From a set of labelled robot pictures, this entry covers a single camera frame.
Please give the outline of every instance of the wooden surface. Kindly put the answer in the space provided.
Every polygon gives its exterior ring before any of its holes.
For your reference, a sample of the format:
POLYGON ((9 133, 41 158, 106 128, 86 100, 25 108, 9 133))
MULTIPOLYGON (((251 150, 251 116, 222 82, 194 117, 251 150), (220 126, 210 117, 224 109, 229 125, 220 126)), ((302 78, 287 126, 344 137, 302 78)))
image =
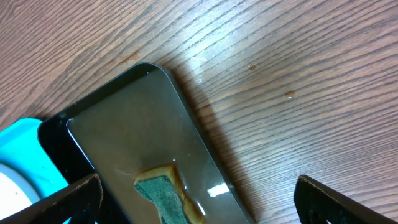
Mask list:
POLYGON ((398 220, 397 6, 2 0, 0 129, 155 62, 174 71, 259 223, 299 222, 299 174, 398 220))

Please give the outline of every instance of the black tray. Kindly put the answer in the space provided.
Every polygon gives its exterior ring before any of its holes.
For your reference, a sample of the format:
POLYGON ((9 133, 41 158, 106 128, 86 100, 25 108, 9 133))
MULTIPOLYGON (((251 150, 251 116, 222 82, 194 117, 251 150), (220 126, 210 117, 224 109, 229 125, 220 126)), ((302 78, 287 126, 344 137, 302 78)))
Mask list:
POLYGON ((44 121, 39 142, 69 183, 99 173, 98 223, 160 223, 137 194, 135 175, 176 163, 205 223, 253 223, 175 81, 141 63, 44 121))

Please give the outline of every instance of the sponge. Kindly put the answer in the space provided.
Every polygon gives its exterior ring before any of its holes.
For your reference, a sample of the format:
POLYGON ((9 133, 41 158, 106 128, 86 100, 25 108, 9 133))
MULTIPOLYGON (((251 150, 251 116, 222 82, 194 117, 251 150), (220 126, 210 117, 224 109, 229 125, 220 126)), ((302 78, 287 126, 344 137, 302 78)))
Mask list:
POLYGON ((205 217, 185 193, 174 164, 138 175, 134 188, 155 203, 162 224, 201 224, 205 217))

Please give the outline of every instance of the blue container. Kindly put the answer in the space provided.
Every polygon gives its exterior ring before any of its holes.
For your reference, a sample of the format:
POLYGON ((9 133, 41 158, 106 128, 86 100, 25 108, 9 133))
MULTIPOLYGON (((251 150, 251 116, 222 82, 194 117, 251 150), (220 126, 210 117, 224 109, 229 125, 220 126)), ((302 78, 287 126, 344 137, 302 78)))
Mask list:
POLYGON ((0 175, 16 183, 32 203, 68 185, 39 144, 40 123, 24 118, 0 132, 0 175))

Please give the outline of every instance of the blue plastic object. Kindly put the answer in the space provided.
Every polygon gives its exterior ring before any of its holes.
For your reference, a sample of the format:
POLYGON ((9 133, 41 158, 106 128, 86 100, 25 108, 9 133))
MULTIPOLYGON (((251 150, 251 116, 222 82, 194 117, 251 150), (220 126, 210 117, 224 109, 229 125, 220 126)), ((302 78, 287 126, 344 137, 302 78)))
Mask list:
POLYGON ((23 118, 0 132, 0 164, 18 172, 44 198, 68 183, 39 144, 40 123, 34 118, 23 118))

